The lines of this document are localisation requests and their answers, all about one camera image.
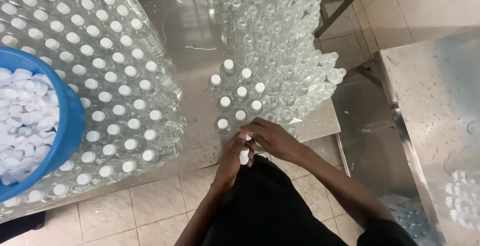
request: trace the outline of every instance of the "blue bucket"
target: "blue bucket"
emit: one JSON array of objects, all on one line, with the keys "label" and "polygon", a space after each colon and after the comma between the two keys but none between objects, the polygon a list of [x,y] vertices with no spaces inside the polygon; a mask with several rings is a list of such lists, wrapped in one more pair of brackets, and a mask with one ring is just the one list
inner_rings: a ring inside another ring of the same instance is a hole
[{"label": "blue bucket", "polygon": [[85,111],[82,102],[73,89],[60,79],[57,73],[44,61],[21,50],[0,47],[0,67],[12,72],[18,68],[34,74],[45,74],[57,92],[60,109],[57,135],[47,156],[24,181],[3,185],[0,182],[0,202],[8,200],[32,187],[42,177],[50,174],[67,161],[80,145],[85,130]]}]

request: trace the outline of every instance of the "metal table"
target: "metal table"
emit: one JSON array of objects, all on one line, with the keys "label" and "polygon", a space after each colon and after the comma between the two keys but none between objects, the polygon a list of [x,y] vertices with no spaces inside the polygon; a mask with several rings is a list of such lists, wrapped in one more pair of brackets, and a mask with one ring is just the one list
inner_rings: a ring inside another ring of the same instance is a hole
[{"label": "metal table", "polygon": [[[395,191],[412,192],[409,187],[411,179],[409,179],[408,169],[405,171],[404,163],[401,161],[402,154],[405,153],[403,158],[406,158],[411,170],[430,226],[438,236],[438,243],[479,244],[480,232],[463,227],[451,220],[450,209],[445,204],[447,195],[445,184],[452,181],[450,173],[454,170],[480,168],[478,157],[480,132],[478,130],[474,132],[471,129],[467,132],[469,122],[478,120],[480,116],[478,62],[480,61],[480,31],[381,50],[375,54],[373,61],[380,67],[377,75],[381,84],[373,82],[370,85],[376,88],[374,85],[376,83],[383,87],[387,97],[386,102],[388,102],[385,108],[390,109],[391,112],[389,115],[385,115],[384,112],[365,115],[376,119],[388,119],[393,112],[399,132],[395,135],[401,141],[399,144],[403,146],[403,149],[401,146],[399,149],[395,142],[391,143],[392,146],[381,145],[380,139],[375,139],[377,146],[381,146],[379,149],[384,153],[382,157],[377,158],[386,161],[384,165],[398,174],[396,177],[398,181],[391,184],[391,186],[397,185],[397,189],[376,190],[386,191],[382,194],[396,193]],[[360,65],[352,69],[351,73],[361,72],[368,79],[375,80],[375,72],[363,69],[371,64],[370,61]],[[381,95],[377,95],[378,92],[373,91],[371,87],[367,89],[371,91],[371,95],[380,98]],[[372,163],[375,169],[363,166],[363,170],[358,170],[362,166],[356,166],[357,169],[352,166],[352,162],[357,162],[365,154],[357,154],[355,157],[349,149],[367,146],[366,140],[372,137],[365,137],[365,135],[359,137],[358,130],[354,129],[345,131],[342,122],[348,119],[348,114],[343,114],[346,104],[339,106],[335,99],[334,102],[339,111],[339,120],[343,129],[339,136],[345,149],[343,152],[345,166],[348,166],[346,169],[352,177],[358,175],[355,174],[356,172],[369,172],[372,174],[371,177],[384,172],[384,170],[378,170],[380,169],[378,162]],[[389,165],[388,161],[392,158],[400,164]],[[377,176],[377,181],[383,180],[384,176]]]},{"label": "metal table", "polygon": [[[220,38],[212,0],[139,0],[158,30],[160,40],[177,66],[175,77],[183,88],[181,113],[188,120],[182,151],[174,159],[140,177],[129,176],[119,182],[84,194],[69,197],[41,210],[63,206],[102,194],[138,186],[162,178],[215,165],[221,155],[220,136],[213,128],[220,112],[216,98],[207,89],[208,78],[219,72],[225,59],[234,58]],[[322,102],[305,120],[296,123],[300,141],[340,131],[332,101]],[[12,215],[17,218],[24,214]]]}]

